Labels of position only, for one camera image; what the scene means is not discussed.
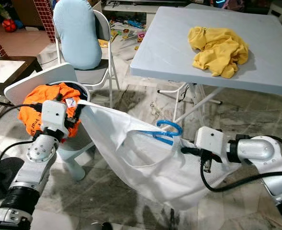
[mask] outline cloth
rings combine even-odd
[[[65,99],[68,98],[74,99],[75,106],[69,105],[67,109],[68,117],[73,117],[77,108],[77,103],[80,100],[80,92],[68,87],[65,83],[51,86],[39,85],[27,95],[23,104],[31,104],[35,102],[43,103],[46,100],[53,100],[58,96],[59,93],[62,94],[62,102],[66,102]],[[31,136],[33,136],[37,130],[41,130],[41,113],[35,111],[33,108],[26,106],[21,107],[18,119],[23,121],[24,125],[26,126],[27,133],[29,133]],[[74,125],[74,127],[68,128],[69,137],[74,137],[77,134],[79,123],[80,120]]]
[[[65,61],[81,70],[97,67],[102,49],[96,36],[94,11],[88,1],[59,1],[55,5],[53,20]]]
[[[80,118],[96,148],[116,175],[138,193],[184,210],[196,205],[209,192],[201,180],[200,158],[181,152],[182,147],[193,148],[194,144],[176,136],[171,146],[139,132],[162,132],[159,127],[84,100],[79,104],[85,105]],[[240,166],[212,161],[212,173],[206,173],[206,180],[216,187]]]
[[[193,49],[200,50],[193,66],[209,69],[212,76],[231,78],[237,71],[236,63],[247,62],[248,45],[230,29],[196,26],[190,30],[188,39]]]

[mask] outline table top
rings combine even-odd
[[[247,63],[231,79],[192,66],[192,27],[233,29],[249,44]],[[131,65],[133,75],[282,94],[282,25],[275,16],[160,7]]]
[[[25,63],[24,61],[0,60],[0,83],[4,83]]]

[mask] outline red ball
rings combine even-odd
[[[2,27],[5,28],[6,32],[14,32],[16,30],[16,24],[12,19],[5,19],[2,22]]]

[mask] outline orange shirt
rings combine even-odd
[[[68,87],[65,83],[61,83],[59,85],[40,85],[36,87],[24,100],[24,104],[31,103],[43,103],[46,100],[53,100],[59,95],[62,95],[62,102],[66,102],[65,99],[72,98],[75,103],[74,106],[68,106],[67,115],[68,117],[73,117],[74,112],[77,108],[77,103],[80,100],[80,92],[78,90],[74,90],[73,88]],[[23,121],[26,126],[26,131],[31,136],[35,134],[37,130],[41,130],[41,113],[35,111],[30,107],[21,107],[20,113],[18,115],[18,119]],[[72,128],[68,128],[69,137],[74,137],[77,134],[78,126],[80,120],[74,125]]]

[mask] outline blue plastic hanger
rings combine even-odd
[[[166,125],[170,125],[170,126],[174,127],[175,129],[177,129],[177,132],[170,132],[170,131],[165,131],[165,132],[161,132],[161,131],[141,131],[141,132],[151,134],[155,139],[160,140],[160,141],[167,143],[169,145],[173,145],[172,140],[157,137],[157,135],[167,136],[167,137],[170,137],[170,138],[172,138],[174,136],[180,136],[182,134],[182,128],[179,125],[177,125],[176,123],[173,123],[173,122],[168,121],[168,120],[158,120],[157,121],[158,127],[161,126],[162,124],[166,124]]]

